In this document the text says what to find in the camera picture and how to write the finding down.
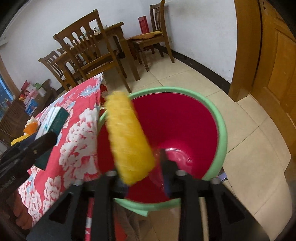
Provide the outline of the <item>person's left hand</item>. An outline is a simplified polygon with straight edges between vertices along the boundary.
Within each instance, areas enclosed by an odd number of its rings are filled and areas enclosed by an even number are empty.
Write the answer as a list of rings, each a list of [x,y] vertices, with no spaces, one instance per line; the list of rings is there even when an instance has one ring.
[[[18,191],[14,192],[14,198],[13,212],[16,216],[16,225],[23,230],[29,230],[32,228],[32,217],[28,213],[27,207],[23,204]]]

